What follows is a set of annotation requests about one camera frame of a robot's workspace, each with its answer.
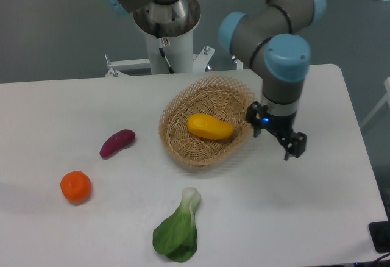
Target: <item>woven basket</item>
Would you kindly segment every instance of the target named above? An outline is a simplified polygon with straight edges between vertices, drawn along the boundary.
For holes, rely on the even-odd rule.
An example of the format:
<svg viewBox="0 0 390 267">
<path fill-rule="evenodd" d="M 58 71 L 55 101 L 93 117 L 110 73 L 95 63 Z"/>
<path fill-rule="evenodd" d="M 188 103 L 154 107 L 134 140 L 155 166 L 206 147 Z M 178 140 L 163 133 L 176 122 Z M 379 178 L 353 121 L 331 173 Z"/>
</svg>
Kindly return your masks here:
<svg viewBox="0 0 390 267">
<path fill-rule="evenodd" d="M 163 111 L 158 132 L 165 149 L 178 162 L 205 167 L 229 156 L 250 135 L 245 122 L 255 94 L 246 85 L 226 76 L 203 78 L 180 92 Z M 233 135 L 225 140 L 208 140 L 191 134 L 187 119 L 206 113 L 230 123 Z"/>
</svg>

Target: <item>white metal bracket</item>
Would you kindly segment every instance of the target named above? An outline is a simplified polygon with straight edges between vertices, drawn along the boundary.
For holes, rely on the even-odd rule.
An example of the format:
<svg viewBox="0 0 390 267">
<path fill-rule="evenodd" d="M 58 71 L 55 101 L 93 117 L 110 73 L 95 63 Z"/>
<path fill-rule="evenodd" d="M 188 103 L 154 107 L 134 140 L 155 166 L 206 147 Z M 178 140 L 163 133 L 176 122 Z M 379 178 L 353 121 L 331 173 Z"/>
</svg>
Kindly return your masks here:
<svg viewBox="0 0 390 267">
<path fill-rule="evenodd" d="M 210 71 L 212 68 L 208 64 L 211 57 L 214 55 L 215 49 L 205 46 L 200 54 L 193 55 L 193 73 L 202 73 Z M 149 59 L 138 59 L 138 60 L 125 60 L 125 61 L 114 61 L 111 62 L 108 55 L 105 55 L 105 61 L 107 62 L 108 72 L 106 77 L 118 77 L 118 76 L 131 76 L 133 70 L 148 69 L 151 67 Z M 130 75 L 119 72 L 129 71 Z"/>
<path fill-rule="evenodd" d="M 377 114 L 377 112 L 387 103 L 390 108 L 390 78 L 385 80 L 386 94 L 378 101 L 373 109 L 360 123 L 360 130 L 362 130 L 368 122 Z"/>
</svg>

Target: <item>green leaf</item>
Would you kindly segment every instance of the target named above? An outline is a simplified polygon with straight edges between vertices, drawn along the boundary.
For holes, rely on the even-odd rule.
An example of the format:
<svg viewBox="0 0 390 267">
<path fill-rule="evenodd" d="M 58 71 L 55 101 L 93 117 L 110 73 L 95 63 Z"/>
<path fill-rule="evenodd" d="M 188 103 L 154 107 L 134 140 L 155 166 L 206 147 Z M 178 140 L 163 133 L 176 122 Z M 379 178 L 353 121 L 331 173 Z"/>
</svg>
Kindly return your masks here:
<svg viewBox="0 0 390 267">
<path fill-rule="evenodd" d="M 181 205 L 153 231 L 153 248 L 160 254 L 176 250 L 190 233 L 191 213 Z"/>
<path fill-rule="evenodd" d="M 172 253 L 167 254 L 166 256 L 171 259 L 172 261 L 183 263 L 188 261 L 197 251 L 197 230 L 196 227 L 194 227 L 193 237 L 191 241 L 193 241 L 192 246 L 185 246 L 181 244 L 176 250 L 174 250 Z"/>
</svg>

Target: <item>robotic arm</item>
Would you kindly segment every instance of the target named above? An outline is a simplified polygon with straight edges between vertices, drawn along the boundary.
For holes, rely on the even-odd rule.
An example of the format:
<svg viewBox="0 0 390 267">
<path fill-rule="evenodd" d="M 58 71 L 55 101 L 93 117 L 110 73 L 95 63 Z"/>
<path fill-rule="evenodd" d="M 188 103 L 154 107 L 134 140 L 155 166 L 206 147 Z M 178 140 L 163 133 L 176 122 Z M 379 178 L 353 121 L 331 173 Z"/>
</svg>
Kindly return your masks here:
<svg viewBox="0 0 390 267">
<path fill-rule="evenodd" d="M 285 160 L 300 157 L 307 136 L 296 133 L 296 117 L 303 83 L 310 65 L 309 44 L 297 35 L 319 20 L 326 0 L 265 0 L 268 7 L 249 18 L 241 12 L 228 15 L 219 28 L 219 41 L 263 79 L 261 103 L 247 110 L 246 121 L 254 137 L 262 129 L 273 134 L 285 148 Z"/>
<path fill-rule="evenodd" d="M 300 157 L 307 140 L 304 133 L 294 132 L 293 124 L 311 54 L 309 44 L 294 34 L 319 20 L 327 3 L 326 0 L 265 1 L 268 7 L 256 16 L 249 17 L 241 12 L 228 15 L 219 28 L 218 37 L 229 53 L 263 79 L 261 102 L 254 102 L 248 108 L 246 121 L 253 126 L 255 137 L 262 129 L 273 134 L 285 148 L 287 160 L 289 156 Z M 146 34 L 157 39 L 170 37 L 172 42 L 190 33 L 200 20 L 197 0 L 107 2 L 119 16 L 133 12 L 138 27 Z M 149 49 L 151 64 L 152 60 L 160 61 L 159 70 L 167 64 L 166 73 L 172 72 L 172 66 L 188 71 L 182 63 L 192 63 L 192 40 L 190 45 L 186 55 L 172 50 L 168 58 L 161 44 Z M 159 50 L 162 57 L 154 57 L 153 49 Z"/>
</svg>

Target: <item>white table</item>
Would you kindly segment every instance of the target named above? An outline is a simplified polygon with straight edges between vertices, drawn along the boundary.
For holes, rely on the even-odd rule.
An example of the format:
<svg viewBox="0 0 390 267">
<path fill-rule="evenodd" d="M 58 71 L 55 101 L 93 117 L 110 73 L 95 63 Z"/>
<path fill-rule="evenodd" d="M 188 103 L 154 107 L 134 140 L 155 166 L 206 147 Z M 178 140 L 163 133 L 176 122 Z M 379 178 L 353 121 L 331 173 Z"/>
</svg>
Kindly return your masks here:
<svg viewBox="0 0 390 267">
<path fill-rule="evenodd" d="M 137 76 L 0 85 L 0 266 L 179 266 L 152 247 L 152 231 L 181 190 L 202 195 L 198 251 L 185 266 L 314 266 L 374 260 L 367 225 L 386 220 L 340 69 L 312 66 L 296 131 L 299 159 L 267 132 L 212 171 L 188 173 L 160 143 L 168 102 L 208 75 L 260 96 L 253 72 Z M 102 160 L 121 129 L 135 144 Z M 75 207 L 59 183 L 82 170 L 93 195 Z"/>
</svg>

